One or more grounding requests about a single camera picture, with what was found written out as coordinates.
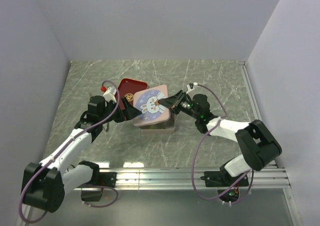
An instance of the gray marble surface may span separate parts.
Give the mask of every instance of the gray marble surface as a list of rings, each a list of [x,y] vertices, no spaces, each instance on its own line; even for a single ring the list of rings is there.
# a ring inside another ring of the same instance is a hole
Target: gray marble surface
[[[102,94],[101,82],[111,79],[117,85],[123,78],[145,81],[149,87],[168,86],[169,95],[186,90],[186,84],[199,82],[217,93],[229,113],[228,119],[252,121],[254,114],[237,61],[212,60],[119,60],[73,61],[65,83],[45,157],[70,134],[80,115],[86,110],[90,94]],[[204,89],[214,114],[222,115],[219,104]],[[194,119],[180,113],[172,135],[141,135],[131,121],[110,123],[90,147],[74,162],[82,160],[121,167],[190,167],[202,137]],[[207,137],[199,151],[197,167],[219,167],[237,156],[237,143],[221,137]]]

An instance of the white wall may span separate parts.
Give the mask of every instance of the white wall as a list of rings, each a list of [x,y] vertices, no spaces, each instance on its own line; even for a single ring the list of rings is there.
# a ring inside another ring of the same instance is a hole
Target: white wall
[[[247,60],[278,0],[37,2],[70,60]]]
[[[0,0],[0,219],[12,226],[24,168],[43,156],[69,69],[35,0]]]
[[[248,62],[304,225],[319,225],[320,1],[280,0]]]

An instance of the red cap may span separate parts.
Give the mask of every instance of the red cap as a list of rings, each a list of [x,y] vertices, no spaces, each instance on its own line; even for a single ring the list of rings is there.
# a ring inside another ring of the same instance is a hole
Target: red cap
[[[107,91],[107,88],[106,88],[105,86],[102,86],[102,87],[100,88],[100,90],[103,91],[103,92],[106,92],[106,91]]]

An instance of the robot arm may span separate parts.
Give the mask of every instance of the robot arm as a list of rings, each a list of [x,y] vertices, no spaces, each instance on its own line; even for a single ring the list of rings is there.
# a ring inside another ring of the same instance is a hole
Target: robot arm
[[[114,114],[104,123],[114,120],[115,122],[123,122],[131,120],[141,114],[141,111],[131,106],[125,98],[121,99],[125,107],[124,110],[117,108]],[[105,119],[114,111],[116,103],[114,97],[107,95],[93,96],[88,103],[87,111],[85,111],[80,120],[75,125],[70,136],[59,146],[50,156],[43,159],[39,164],[30,163],[24,170],[22,190],[31,178],[44,165],[47,167],[32,181],[28,187],[23,203],[53,213],[62,204],[65,195],[73,191],[82,184],[97,185],[100,178],[99,165],[82,161],[77,167],[70,172],[66,172],[67,168],[82,150],[91,145],[103,129],[102,124],[91,127],[90,130],[81,134],[79,132],[88,129],[101,120]],[[64,150],[66,143],[72,140]],[[58,158],[54,158],[59,151],[63,152]]]
[[[197,83],[187,85],[188,93]],[[260,171],[282,153],[281,146],[261,120],[236,122],[221,119],[210,112],[207,96],[196,94],[192,99],[184,91],[174,96],[161,99],[159,104],[169,108],[173,113],[181,111],[196,119],[195,126],[205,134],[220,136],[238,142],[242,155],[239,155],[220,167],[221,180],[232,183],[234,177],[251,169]]]

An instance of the red plate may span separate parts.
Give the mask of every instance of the red plate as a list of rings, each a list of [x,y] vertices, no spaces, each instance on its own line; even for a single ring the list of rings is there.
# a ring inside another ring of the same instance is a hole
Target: red plate
[[[148,88],[148,84],[143,81],[133,80],[129,78],[124,78],[120,82],[118,89],[120,92],[120,97],[125,97],[131,105],[134,105],[134,94],[146,90]],[[124,110],[125,107],[120,100],[120,109]]]

